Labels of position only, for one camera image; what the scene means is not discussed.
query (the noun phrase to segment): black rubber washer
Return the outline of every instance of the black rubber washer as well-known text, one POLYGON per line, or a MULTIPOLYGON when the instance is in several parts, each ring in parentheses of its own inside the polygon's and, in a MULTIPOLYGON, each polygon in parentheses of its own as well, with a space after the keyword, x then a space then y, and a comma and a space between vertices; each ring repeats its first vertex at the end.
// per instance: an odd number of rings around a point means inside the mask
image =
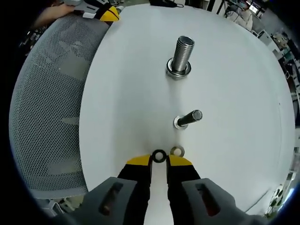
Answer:
POLYGON ((156 163, 163 163, 163 162, 167 159, 167 153, 166 153, 164 150, 157 149, 157 150, 155 150, 155 151, 152 153, 152 159, 153 159, 153 161, 156 162, 156 163), (155 155, 156 155, 157 153, 159 153, 159 152, 163 154, 163 158, 162 158, 161 160, 157 160, 157 159, 155 158, 155 155))

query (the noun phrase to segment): gray mesh chair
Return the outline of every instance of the gray mesh chair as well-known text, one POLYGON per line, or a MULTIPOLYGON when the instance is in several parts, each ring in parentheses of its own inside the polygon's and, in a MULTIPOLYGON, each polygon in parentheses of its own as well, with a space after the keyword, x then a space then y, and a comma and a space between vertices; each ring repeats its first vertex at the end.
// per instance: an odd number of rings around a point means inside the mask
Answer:
POLYGON ((87 192, 79 152, 84 83, 109 26, 70 15, 54 22, 28 55, 9 112, 11 149, 35 198, 87 192))

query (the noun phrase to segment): round white table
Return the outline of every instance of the round white table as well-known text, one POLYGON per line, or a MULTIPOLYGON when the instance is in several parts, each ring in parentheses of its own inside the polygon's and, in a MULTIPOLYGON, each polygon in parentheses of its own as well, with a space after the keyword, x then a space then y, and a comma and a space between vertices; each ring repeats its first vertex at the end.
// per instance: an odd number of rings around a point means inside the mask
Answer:
MULTIPOLYGON (((293 155, 294 114, 275 56, 250 32, 208 11, 126 7, 101 42, 82 97, 80 154, 92 190, 118 176, 132 157, 185 149, 200 177, 210 178, 247 211, 283 182, 293 155), (176 41, 195 40, 191 73, 165 75, 176 41), (201 121, 176 130, 192 110, 201 121)), ((153 164, 145 224, 173 224, 165 164, 153 164)))

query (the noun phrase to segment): person's hand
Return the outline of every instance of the person's hand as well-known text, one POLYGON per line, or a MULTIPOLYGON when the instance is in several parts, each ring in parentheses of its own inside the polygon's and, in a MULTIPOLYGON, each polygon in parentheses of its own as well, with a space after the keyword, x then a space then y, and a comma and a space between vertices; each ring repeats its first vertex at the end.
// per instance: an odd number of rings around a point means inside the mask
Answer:
POLYGON ((31 28, 36 29, 38 27, 46 26, 56 19, 73 12, 74 8, 75 6, 68 6, 66 4, 48 7, 38 16, 31 28))

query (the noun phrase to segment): yellow object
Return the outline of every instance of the yellow object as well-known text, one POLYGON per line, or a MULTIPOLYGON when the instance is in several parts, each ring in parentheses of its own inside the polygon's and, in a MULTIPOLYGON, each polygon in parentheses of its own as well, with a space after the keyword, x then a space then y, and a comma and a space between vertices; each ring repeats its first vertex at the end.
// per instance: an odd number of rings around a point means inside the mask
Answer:
POLYGON ((147 165, 148 166, 149 158, 150 158, 150 155, 135 157, 135 158, 132 158, 131 160, 127 161, 126 164, 129 164, 129 165, 147 165))
POLYGON ((177 165, 193 165, 190 161, 188 161, 186 158, 175 156, 175 155, 169 155, 170 158, 170 164, 171 166, 177 166, 177 165))
POLYGON ((120 19, 119 13, 115 6, 111 6, 100 18, 103 22, 114 22, 120 19))

